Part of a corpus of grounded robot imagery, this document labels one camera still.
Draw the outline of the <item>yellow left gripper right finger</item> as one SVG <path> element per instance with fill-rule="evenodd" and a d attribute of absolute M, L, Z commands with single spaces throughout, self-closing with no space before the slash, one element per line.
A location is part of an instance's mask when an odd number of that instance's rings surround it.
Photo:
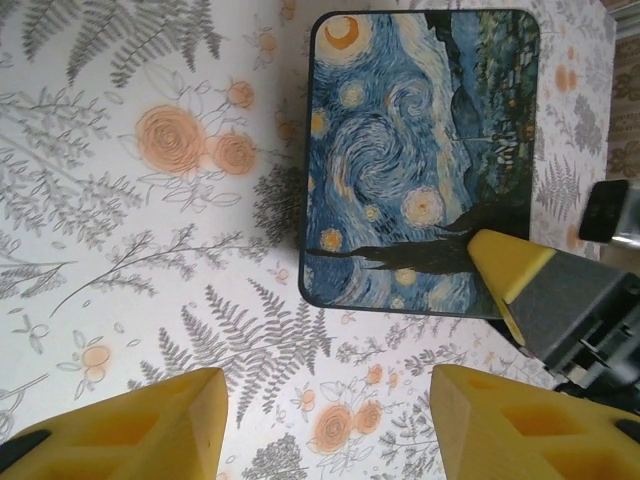
<path fill-rule="evenodd" d="M 636 479 L 638 416 L 471 368 L 433 369 L 430 409 L 449 479 Z"/>

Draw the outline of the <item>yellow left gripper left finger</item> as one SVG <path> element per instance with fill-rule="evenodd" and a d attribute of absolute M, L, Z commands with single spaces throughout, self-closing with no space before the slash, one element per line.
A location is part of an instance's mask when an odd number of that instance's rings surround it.
<path fill-rule="evenodd" d="M 52 417 L 1 446 L 4 479 L 213 479 L 224 373 L 201 368 Z"/>

